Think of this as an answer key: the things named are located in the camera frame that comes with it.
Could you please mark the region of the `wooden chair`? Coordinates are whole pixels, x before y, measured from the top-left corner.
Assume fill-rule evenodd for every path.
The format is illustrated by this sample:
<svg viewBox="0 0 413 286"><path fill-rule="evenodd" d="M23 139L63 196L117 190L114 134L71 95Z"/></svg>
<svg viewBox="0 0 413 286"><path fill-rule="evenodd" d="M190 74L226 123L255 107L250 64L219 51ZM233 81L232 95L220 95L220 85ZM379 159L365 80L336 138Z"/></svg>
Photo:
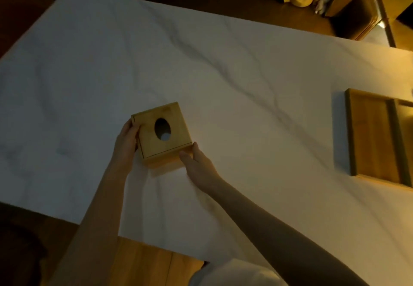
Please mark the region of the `wooden chair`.
<svg viewBox="0 0 413 286"><path fill-rule="evenodd" d="M396 47L390 23L394 20L392 0L331 0L325 17L336 36L361 41L374 27L382 24L390 47Z"/></svg>

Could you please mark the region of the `person's right forearm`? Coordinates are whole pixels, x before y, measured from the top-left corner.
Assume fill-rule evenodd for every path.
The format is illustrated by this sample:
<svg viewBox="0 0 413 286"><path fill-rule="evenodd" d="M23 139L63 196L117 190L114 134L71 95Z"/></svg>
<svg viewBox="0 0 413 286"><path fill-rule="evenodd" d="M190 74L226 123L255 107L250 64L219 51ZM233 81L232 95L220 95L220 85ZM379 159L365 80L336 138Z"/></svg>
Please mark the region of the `person's right forearm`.
<svg viewBox="0 0 413 286"><path fill-rule="evenodd" d="M288 286L369 286L332 254L268 213L223 179L204 190Z"/></svg>

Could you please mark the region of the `person's left forearm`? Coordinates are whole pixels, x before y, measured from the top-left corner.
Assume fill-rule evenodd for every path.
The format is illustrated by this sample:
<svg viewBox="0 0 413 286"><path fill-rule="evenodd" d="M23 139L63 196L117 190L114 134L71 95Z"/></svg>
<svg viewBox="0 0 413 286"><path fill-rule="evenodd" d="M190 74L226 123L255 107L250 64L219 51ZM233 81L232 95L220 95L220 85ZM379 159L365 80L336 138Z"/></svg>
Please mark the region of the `person's left forearm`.
<svg viewBox="0 0 413 286"><path fill-rule="evenodd" d="M110 162L48 286L107 286L132 164Z"/></svg>

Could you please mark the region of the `wooden tissue box with oval hole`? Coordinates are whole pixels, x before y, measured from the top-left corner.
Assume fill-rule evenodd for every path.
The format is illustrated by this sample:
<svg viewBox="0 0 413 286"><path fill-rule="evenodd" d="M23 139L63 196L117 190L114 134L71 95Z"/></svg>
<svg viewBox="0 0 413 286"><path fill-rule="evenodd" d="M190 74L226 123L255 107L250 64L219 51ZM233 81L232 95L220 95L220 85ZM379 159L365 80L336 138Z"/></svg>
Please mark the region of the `wooden tissue box with oval hole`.
<svg viewBox="0 0 413 286"><path fill-rule="evenodd" d="M178 102L131 116L140 126L137 143L142 163L150 169L179 160L179 153L193 153L193 141Z"/></svg>

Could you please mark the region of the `wooden divided tray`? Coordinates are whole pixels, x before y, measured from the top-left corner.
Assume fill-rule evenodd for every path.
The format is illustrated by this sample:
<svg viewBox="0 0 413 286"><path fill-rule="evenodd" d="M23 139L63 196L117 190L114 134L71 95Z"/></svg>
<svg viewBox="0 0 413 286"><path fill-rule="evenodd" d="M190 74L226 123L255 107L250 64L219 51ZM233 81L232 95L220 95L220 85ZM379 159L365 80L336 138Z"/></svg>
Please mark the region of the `wooden divided tray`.
<svg viewBox="0 0 413 286"><path fill-rule="evenodd" d="M351 176L413 190L413 101L345 91Z"/></svg>

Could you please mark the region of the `person's left hand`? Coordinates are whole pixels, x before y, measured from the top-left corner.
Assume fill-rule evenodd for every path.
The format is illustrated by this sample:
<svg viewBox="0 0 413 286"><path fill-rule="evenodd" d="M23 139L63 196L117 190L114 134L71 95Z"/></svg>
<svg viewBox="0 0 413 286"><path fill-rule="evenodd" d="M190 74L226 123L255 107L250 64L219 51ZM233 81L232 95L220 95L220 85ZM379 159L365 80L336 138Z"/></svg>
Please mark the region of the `person's left hand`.
<svg viewBox="0 0 413 286"><path fill-rule="evenodd" d="M116 138L110 160L111 168L125 175L129 174L132 169L133 158L137 150L135 149L134 142L132 142L133 124L132 120L128 119L122 127Z"/></svg>

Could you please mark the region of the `white shirt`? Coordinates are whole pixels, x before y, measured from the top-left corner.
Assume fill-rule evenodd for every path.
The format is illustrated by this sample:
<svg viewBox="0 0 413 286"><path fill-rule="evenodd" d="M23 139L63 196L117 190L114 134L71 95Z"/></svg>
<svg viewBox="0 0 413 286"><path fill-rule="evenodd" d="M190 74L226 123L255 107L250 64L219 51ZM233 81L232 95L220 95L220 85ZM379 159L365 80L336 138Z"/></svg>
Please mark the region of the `white shirt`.
<svg viewBox="0 0 413 286"><path fill-rule="evenodd" d="M268 268L239 259L206 263L196 271L188 286L288 286Z"/></svg>

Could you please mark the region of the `person's right hand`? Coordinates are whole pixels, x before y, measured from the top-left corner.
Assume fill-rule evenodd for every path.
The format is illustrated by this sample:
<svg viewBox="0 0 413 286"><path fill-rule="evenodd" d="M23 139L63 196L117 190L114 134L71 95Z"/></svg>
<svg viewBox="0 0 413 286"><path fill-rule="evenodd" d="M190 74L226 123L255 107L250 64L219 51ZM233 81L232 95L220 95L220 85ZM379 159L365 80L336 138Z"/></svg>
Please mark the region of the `person's right hand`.
<svg viewBox="0 0 413 286"><path fill-rule="evenodd" d="M216 171L211 160L200 150L197 142L193 143L192 158L196 161L193 174L187 174L193 184L202 192L211 195L225 184L224 179Z"/></svg>

